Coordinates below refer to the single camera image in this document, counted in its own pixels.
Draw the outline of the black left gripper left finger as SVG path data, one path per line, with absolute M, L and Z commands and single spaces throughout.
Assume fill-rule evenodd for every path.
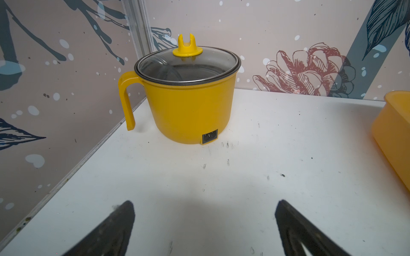
M 129 245 L 134 221 L 133 204 L 125 201 L 64 255 L 123 256 Z

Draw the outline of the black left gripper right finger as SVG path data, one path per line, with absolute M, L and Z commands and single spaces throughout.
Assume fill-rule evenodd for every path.
M 275 219 L 287 256 L 305 256 L 305 250 L 313 256 L 349 255 L 286 200 L 279 201 Z

